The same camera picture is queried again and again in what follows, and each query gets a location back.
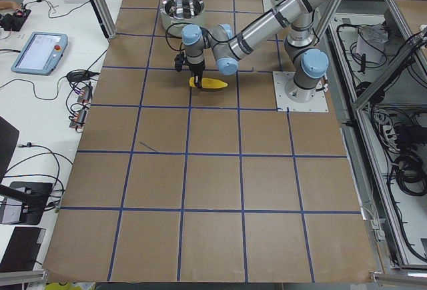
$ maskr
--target monitor stand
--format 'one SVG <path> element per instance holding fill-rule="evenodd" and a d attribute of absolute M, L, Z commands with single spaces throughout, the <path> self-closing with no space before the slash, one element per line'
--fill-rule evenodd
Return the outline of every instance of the monitor stand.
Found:
<path fill-rule="evenodd" d="M 38 225 L 51 194 L 52 183 L 14 181 L 10 187 L 0 185 L 5 196 L 0 206 L 3 224 Z"/>

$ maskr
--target black electronic device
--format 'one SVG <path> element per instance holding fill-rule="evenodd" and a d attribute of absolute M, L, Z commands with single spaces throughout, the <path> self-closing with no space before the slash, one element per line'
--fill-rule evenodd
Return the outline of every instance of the black electronic device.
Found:
<path fill-rule="evenodd" d="M 0 20 L 0 27 L 5 31 L 20 31 L 31 10 L 16 10 L 12 15 L 6 14 Z"/>
<path fill-rule="evenodd" d="M 0 181 L 3 180 L 19 131 L 0 117 Z M 52 183 L 12 182 L 10 187 L 0 183 L 0 195 L 5 198 L 0 205 L 0 223 L 38 225 L 52 190 Z"/>
<path fill-rule="evenodd" d="M 32 271 L 45 232 L 37 227 L 15 227 L 0 263 L 0 273 Z"/>

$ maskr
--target white desk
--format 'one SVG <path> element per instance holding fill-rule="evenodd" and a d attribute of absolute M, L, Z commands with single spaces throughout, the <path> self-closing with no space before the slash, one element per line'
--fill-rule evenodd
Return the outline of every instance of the white desk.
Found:
<path fill-rule="evenodd" d="M 35 0 L 24 0 L 28 3 Z M 56 13 L 52 16 L 67 13 L 87 0 L 48 0 L 54 5 L 58 5 Z M 122 0 L 106 0 L 111 16 L 115 21 L 119 13 Z M 96 16 L 91 5 L 88 3 L 82 8 L 73 11 L 70 15 L 58 19 L 49 19 L 49 10 L 46 2 L 32 3 L 27 6 L 32 12 L 25 22 L 20 32 L 12 32 L 6 40 L 0 40 L 0 49 L 10 48 L 20 50 L 34 31 L 45 31 L 55 33 L 65 33 L 69 42 L 65 50 L 64 57 L 60 60 L 57 68 L 48 76 L 16 74 L 10 70 L 16 53 L 0 54 L 0 84 L 3 85 L 12 79 L 26 79 L 35 83 L 35 90 L 38 96 L 52 98 L 57 92 L 57 81 L 69 71 L 74 69 L 86 69 L 98 58 L 108 47 L 108 42 L 104 38 L 101 28 L 98 25 Z M 2 31 L 0 37 L 5 37 L 6 32 Z M 103 57 L 91 68 L 91 71 L 100 71 Z M 59 96 L 54 101 L 38 100 L 33 95 L 33 88 L 30 83 L 15 81 L 12 84 L 0 89 L 0 115 L 14 125 L 20 131 L 19 143 L 32 142 L 43 145 L 54 152 L 61 153 L 71 160 L 74 159 L 80 134 L 73 129 L 69 129 L 69 113 L 65 107 L 65 99 L 70 92 L 70 87 L 66 79 L 60 82 Z M 77 95 L 73 94 L 69 102 L 77 101 Z M 20 160 L 46 152 L 40 148 L 16 149 L 10 165 Z M 61 174 L 59 179 L 66 185 L 70 174 L 71 165 L 63 158 L 61 162 Z M 14 168 L 8 175 L 20 175 L 29 173 L 42 173 L 55 175 L 57 166 L 51 155 L 36 157 L 24 164 Z M 12 181 L 46 181 L 42 177 L 24 177 L 14 179 L 4 179 L 3 184 L 9 185 Z M 43 262 L 57 214 L 48 211 L 38 227 L 46 229 L 46 235 L 39 252 L 37 260 Z M 0 225 L 0 258 L 4 255 L 6 246 L 11 237 L 14 226 Z"/>

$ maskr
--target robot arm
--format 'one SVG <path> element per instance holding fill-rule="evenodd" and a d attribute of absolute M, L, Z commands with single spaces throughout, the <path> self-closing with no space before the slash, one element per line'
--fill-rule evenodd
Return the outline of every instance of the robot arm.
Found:
<path fill-rule="evenodd" d="M 185 26 L 182 31 L 183 44 L 186 61 L 195 77 L 195 84 L 201 87 L 204 49 L 212 49 L 218 70 L 222 74 L 232 75 L 238 70 L 239 60 L 254 52 L 271 36 L 289 25 L 292 25 L 292 32 L 288 35 L 286 50 L 295 64 L 298 61 L 297 57 L 310 50 L 308 48 L 313 40 L 312 11 L 323 1 L 325 0 L 282 0 L 234 36 L 229 25 L 218 25 L 209 29 L 197 25 Z"/>

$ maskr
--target tiled table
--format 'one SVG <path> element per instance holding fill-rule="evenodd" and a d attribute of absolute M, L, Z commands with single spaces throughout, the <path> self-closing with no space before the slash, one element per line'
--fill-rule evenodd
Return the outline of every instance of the tiled table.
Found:
<path fill-rule="evenodd" d="M 204 0 L 241 29 L 262 0 Z M 277 112 L 272 37 L 188 87 L 157 16 L 123 0 L 44 267 L 52 281 L 364 282 L 372 251 L 329 113 Z M 177 47 L 179 43 L 171 40 Z"/>

